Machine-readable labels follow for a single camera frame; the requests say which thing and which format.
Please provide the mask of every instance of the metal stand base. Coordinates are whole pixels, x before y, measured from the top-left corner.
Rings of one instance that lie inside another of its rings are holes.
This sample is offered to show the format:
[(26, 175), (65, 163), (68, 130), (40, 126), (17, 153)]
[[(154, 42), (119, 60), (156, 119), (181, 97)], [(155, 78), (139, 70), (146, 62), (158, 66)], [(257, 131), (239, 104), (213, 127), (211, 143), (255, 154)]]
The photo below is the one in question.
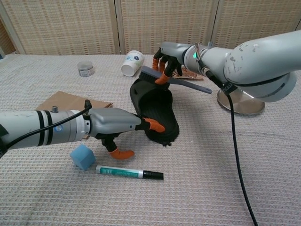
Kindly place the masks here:
[[(262, 112), (265, 107), (264, 102), (250, 96), (240, 89), (236, 89), (230, 93), (230, 97), (233, 101), (234, 112), (238, 114), (258, 114)], [(221, 90), (219, 90), (217, 93), (217, 101), (221, 106), (230, 110), (228, 98)]]

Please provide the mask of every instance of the white tablecloth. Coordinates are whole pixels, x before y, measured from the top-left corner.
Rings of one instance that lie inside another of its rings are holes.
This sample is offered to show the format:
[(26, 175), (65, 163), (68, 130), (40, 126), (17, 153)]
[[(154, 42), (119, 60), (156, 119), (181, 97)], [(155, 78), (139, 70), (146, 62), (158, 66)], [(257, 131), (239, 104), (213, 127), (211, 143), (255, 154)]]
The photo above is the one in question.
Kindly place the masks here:
[[(1, 111), (34, 110), (57, 91), (113, 102), (135, 113), (129, 89), (137, 79), (121, 74), (124, 56), (26, 56), (0, 61)], [(80, 77), (77, 63), (96, 72)], [(144, 65), (151, 66), (152, 56)], [(135, 157), (112, 159), (101, 142), (10, 150), (0, 159), (0, 225), (251, 226), (241, 191), (229, 111), (213, 94), (171, 85), (180, 134), (170, 147), (143, 131), (121, 134), (117, 145)], [(244, 182), (259, 225), (301, 225), (301, 83), (257, 116), (236, 115)], [(82, 171), (70, 152), (80, 144), (96, 163)], [(104, 176), (97, 164), (164, 172), (164, 181)]]

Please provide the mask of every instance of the marker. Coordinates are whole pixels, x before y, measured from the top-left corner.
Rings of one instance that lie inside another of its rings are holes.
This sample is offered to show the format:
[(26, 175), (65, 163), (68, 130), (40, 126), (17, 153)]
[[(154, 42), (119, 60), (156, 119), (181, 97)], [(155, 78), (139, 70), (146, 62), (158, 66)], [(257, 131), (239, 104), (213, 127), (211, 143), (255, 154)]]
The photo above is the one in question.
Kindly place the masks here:
[(163, 180), (163, 173), (152, 172), (146, 170), (134, 170), (134, 169), (125, 169), (111, 166), (96, 166), (96, 173), (98, 174), (111, 174), (118, 176), (125, 176), (130, 178), (142, 178), (142, 179), (156, 179)]

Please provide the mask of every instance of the black slipper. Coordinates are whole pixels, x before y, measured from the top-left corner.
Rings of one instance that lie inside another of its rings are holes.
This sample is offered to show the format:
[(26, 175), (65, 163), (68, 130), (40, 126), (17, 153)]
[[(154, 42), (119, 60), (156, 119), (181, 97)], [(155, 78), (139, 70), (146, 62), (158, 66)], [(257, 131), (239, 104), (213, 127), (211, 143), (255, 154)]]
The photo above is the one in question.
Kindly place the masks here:
[(130, 96), (138, 115), (155, 119), (165, 127), (163, 133), (145, 131), (146, 136), (163, 146), (170, 146), (180, 132), (172, 109), (173, 96), (168, 89), (169, 84), (157, 85), (155, 80), (156, 78), (142, 71), (139, 79), (131, 86)]

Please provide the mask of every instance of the blue foam block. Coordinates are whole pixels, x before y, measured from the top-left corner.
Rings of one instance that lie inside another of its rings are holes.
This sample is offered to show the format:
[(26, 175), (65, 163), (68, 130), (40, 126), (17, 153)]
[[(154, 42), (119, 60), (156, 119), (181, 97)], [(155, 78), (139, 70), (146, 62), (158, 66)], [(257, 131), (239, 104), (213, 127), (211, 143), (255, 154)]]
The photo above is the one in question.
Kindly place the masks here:
[(93, 151), (84, 145), (78, 146), (70, 153), (75, 165), (82, 170), (87, 170), (94, 162), (95, 156)]

